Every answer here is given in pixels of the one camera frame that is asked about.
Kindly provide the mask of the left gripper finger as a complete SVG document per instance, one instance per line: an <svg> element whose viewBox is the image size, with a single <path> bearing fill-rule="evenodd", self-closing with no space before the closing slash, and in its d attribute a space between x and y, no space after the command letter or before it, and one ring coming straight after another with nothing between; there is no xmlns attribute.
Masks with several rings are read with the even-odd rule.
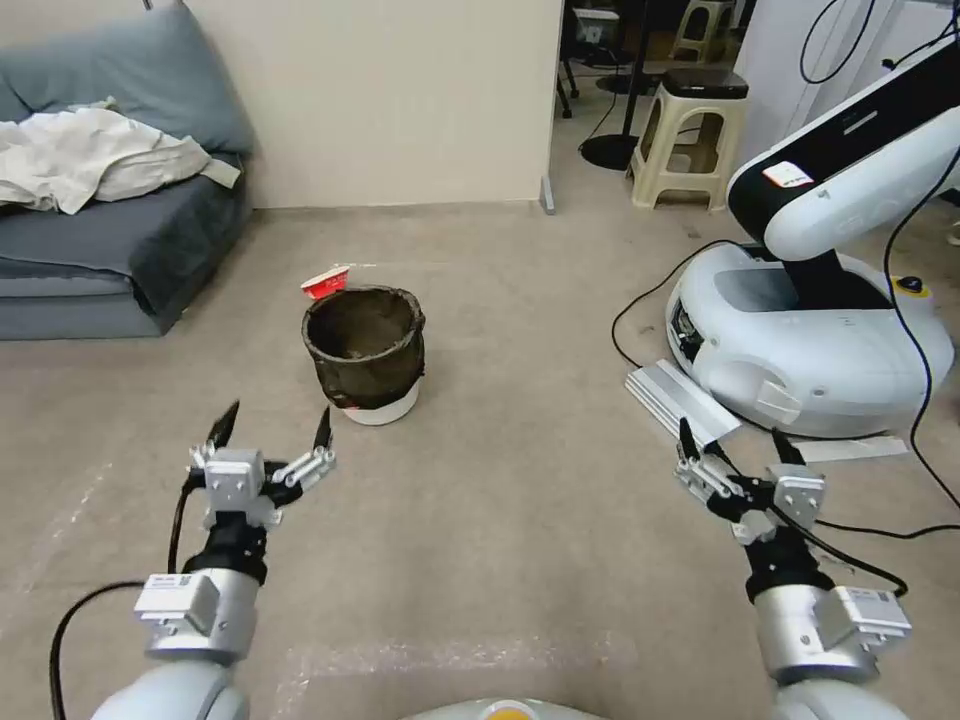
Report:
<svg viewBox="0 0 960 720"><path fill-rule="evenodd" d="M310 489L336 466L332 449L331 407L322 413L313 448L292 462L273 472L271 483L288 488Z"/></svg>
<svg viewBox="0 0 960 720"><path fill-rule="evenodd" d="M215 452L225 447L232 437L240 401L235 400L227 410L213 423L206 440L190 448L190 468L203 470Z"/></svg>

